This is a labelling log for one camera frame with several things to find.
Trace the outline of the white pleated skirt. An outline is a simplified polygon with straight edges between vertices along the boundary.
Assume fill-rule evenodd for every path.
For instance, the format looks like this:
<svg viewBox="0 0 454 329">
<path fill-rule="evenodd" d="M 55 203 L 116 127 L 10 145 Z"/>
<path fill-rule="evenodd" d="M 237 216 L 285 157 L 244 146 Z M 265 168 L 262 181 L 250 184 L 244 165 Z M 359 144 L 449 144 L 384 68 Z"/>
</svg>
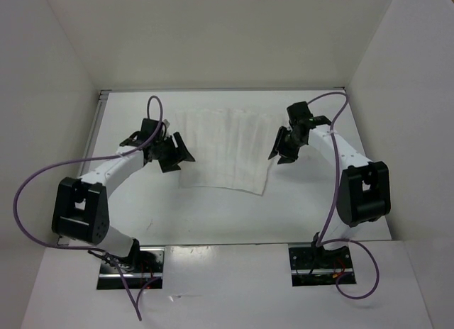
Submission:
<svg viewBox="0 0 454 329">
<path fill-rule="evenodd" d="M 175 114 L 194 162 L 183 162 L 181 188 L 211 187 L 263 195 L 268 159 L 282 114 L 234 108 L 199 109 Z"/>
</svg>

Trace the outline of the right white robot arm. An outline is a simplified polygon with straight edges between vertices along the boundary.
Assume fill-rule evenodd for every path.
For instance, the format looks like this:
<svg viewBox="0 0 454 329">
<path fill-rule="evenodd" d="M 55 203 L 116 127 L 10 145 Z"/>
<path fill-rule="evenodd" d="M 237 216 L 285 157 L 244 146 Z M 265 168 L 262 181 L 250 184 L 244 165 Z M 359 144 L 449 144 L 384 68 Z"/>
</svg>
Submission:
<svg viewBox="0 0 454 329">
<path fill-rule="evenodd" d="M 329 220 L 311 243 L 313 267 L 329 268 L 340 256 L 345 240 L 366 223 L 378 221 L 391 210 L 389 168 L 361 155 L 333 128 L 325 116 L 314 116 L 307 102 L 287 108 L 289 125 L 280 127 L 270 157 L 278 164 L 297 161 L 301 147 L 315 149 L 335 170 L 334 201 Z"/>
</svg>

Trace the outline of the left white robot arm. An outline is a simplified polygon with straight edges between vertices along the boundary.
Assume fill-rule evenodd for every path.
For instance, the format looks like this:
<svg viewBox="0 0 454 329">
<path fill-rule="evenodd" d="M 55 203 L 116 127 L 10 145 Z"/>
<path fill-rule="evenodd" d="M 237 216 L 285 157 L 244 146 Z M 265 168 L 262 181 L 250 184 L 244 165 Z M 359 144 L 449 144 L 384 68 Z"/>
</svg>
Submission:
<svg viewBox="0 0 454 329">
<path fill-rule="evenodd" d="M 52 231 L 102 250 L 100 259 L 133 272 L 151 267 L 155 256 L 142 251 L 137 239 L 110 223 L 108 201 L 133 173 L 156 161 L 164 173 L 178 171 L 181 162 L 194 162 L 179 133 L 167 134 L 164 122 L 145 118 L 140 130 L 118 147 L 116 158 L 77 178 L 64 178 L 57 188 Z"/>
</svg>

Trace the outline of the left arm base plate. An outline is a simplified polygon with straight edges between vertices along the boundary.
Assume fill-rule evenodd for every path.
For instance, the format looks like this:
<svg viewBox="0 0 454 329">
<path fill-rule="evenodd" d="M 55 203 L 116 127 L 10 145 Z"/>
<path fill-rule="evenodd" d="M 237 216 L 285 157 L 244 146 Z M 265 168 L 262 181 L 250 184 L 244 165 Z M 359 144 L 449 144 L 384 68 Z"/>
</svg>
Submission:
<svg viewBox="0 0 454 329">
<path fill-rule="evenodd" d="M 148 258 L 132 270 L 122 269 L 124 279 L 132 290 L 141 289 L 150 280 L 153 282 L 146 289 L 161 289 L 165 261 L 165 247 L 142 246 L 141 252 L 147 252 Z M 121 276 L 117 269 L 105 260 L 99 268 L 97 290 L 124 289 Z"/>
</svg>

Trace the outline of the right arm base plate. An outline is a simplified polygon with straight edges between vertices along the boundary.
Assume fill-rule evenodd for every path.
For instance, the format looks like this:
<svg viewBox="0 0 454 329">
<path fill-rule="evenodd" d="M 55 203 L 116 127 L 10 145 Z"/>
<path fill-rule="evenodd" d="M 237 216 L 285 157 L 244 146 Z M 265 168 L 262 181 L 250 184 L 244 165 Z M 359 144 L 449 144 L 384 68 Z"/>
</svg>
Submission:
<svg viewBox="0 0 454 329">
<path fill-rule="evenodd" d="M 356 284 L 350 250 L 342 246 L 326 250 L 314 245 L 288 247 L 292 286 L 330 286 Z"/>
</svg>

